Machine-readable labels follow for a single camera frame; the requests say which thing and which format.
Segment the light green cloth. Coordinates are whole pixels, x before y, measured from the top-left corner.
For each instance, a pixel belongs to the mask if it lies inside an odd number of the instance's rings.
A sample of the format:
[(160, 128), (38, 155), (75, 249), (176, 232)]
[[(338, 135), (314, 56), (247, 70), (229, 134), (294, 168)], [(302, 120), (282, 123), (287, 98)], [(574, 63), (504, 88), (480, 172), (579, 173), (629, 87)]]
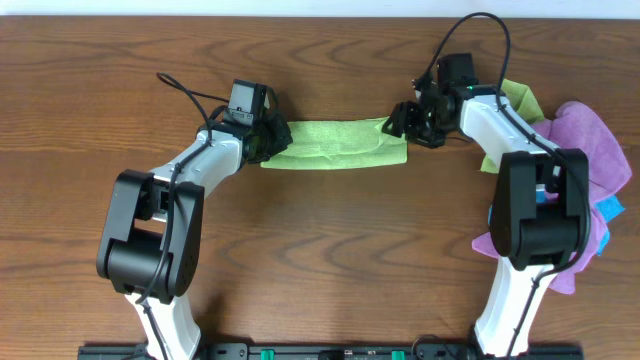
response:
[(343, 170), (403, 164), (407, 141), (382, 132), (386, 119), (296, 121), (293, 142), (261, 166), (280, 170)]

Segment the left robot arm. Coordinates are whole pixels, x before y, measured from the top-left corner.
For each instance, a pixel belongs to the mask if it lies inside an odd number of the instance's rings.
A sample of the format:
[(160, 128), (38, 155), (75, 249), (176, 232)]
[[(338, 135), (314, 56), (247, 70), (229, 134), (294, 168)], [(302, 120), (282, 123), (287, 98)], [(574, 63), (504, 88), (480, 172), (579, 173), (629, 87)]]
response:
[(136, 309), (147, 356), (195, 358), (201, 330), (188, 288), (199, 261), (205, 199), (244, 165), (266, 162), (291, 142), (280, 111), (220, 106), (174, 159), (148, 172), (118, 175), (96, 270)]

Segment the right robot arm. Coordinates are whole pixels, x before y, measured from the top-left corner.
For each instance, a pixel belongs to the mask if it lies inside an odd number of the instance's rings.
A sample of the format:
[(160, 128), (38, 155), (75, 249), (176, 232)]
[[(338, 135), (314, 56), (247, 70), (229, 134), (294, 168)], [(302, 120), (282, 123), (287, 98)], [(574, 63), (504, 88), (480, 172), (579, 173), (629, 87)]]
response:
[(458, 131), (499, 168), (488, 221), (499, 259), (473, 334), (479, 358), (525, 354), (547, 288), (588, 239), (588, 159), (540, 137), (496, 85), (462, 76), (417, 88), (416, 97), (395, 106), (384, 133), (437, 148)]

